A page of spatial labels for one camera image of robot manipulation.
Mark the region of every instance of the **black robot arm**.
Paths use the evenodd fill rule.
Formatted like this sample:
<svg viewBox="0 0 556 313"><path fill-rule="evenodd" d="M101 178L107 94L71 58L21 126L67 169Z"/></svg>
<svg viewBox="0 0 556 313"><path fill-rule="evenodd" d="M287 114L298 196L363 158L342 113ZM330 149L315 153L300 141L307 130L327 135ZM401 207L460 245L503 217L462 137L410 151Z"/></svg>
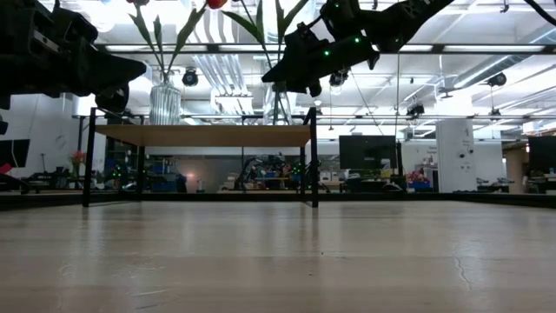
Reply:
<svg viewBox="0 0 556 313"><path fill-rule="evenodd" d="M309 88L311 96L316 97L321 93L321 77L344 75L351 66L364 61L372 70L380 51L398 51L430 17L452 1L407 0L374 11L361 10L357 0L328 0L317 21L322 19L334 42L318 39L310 29L315 23L300 23L296 31L285 36L284 58L262 81L280 82L286 91L306 93Z"/></svg>
<svg viewBox="0 0 556 313"><path fill-rule="evenodd" d="M96 95L99 107L123 111L128 82L142 75L145 64L112 56L93 46L98 32L81 14L56 1L52 12L38 0L0 1L0 69L8 77L0 99L43 93Z"/></svg>

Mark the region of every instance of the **monitor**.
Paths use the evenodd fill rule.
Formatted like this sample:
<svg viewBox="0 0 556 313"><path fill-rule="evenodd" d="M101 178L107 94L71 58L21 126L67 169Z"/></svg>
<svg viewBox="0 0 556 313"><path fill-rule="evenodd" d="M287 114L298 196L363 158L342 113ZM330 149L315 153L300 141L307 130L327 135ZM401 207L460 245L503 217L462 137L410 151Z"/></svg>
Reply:
<svg viewBox="0 0 556 313"><path fill-rule="evenodd" d="M377 170L395 168L395 136L340 136L340 168Z"/></svg>
<svg viewBox="0 0 556 313"><path fill-rule="evenodd" d="M556 137L529 137L529 167L547 171L556 168Z"/></svg>
<svg viewBox="0 0 556 313"><path fill-rule="evenodd" d="M0 140L0 166L9 163L12 168L25 167L29 145L29 139Z"/></svg>

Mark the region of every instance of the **red flower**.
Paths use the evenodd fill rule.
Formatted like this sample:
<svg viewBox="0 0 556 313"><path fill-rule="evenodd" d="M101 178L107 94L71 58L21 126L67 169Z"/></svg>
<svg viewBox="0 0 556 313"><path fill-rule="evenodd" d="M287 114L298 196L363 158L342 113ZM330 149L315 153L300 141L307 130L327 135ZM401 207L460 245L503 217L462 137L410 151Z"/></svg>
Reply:
<svg viewBox="0 0 556 313"><path fill-rule="evenodd" d="M72 163L85 163L86 157L87 157L86 153L83 153L80 150L78 150L76 153L69 156L69 159Z"/></svg>
<svg viewBox="0 0 556 313"><path fill-rule="evenodd" d="M147 3L149 3L149 0L125 0L125 1L132 4L137 4L139 6L147 5Z"/></svg>
<svg viewBox="0 0 556 313"><path fill-rule="evenodd" d="M228 0L207 0L210 9L220 9Z"/></svg>

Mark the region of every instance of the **workbench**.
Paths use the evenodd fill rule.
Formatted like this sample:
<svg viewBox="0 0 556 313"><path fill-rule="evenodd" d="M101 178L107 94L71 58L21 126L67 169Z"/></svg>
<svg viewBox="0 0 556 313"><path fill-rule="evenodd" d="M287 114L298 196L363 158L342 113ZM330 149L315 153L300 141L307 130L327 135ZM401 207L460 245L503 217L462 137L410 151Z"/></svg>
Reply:
<svg viewBox="0 0 556 313"><path fill-rule="evenodd" d="M145 125L127 122L121 125L96 125L98 108L91 108L87 159L85 162L85 182L92 176L95 134L131 143L138 147L137 188L135 193L142 200L144 182L145 147L299 147L301 172L305 171L305 145L311 143L311 206L316 208L318 201L318 156L316 142L316 108L309 109L301 125L259 126L259 125ZM300 201L305 201L305 177L301 176ZM89 206L90 186L83 189L83 207Z"/></svg>

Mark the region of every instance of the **wooden floor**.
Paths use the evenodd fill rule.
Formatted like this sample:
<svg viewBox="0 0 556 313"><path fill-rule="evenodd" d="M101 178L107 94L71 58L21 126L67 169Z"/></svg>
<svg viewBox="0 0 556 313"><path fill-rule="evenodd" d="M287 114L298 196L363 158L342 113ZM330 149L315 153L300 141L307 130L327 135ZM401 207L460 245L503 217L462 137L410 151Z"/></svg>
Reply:
<svg viewBox="0 0 556 313"><path fill-rule="evenodd" d="M556 211L450 202L5 211L0 308L554 312Z"/></svg>

